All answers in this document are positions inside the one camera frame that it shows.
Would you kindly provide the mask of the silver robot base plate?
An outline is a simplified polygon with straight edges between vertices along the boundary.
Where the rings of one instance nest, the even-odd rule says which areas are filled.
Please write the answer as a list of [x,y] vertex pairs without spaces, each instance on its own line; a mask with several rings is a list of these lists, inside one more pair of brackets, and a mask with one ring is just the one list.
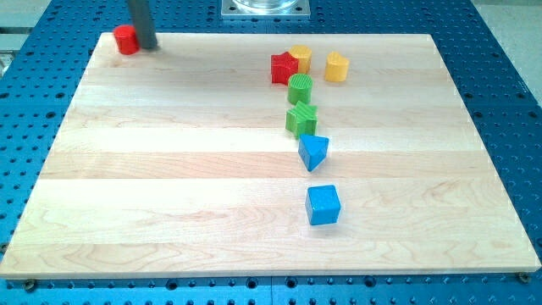
[[308,19],[309,0],[221,0],[223,19]]

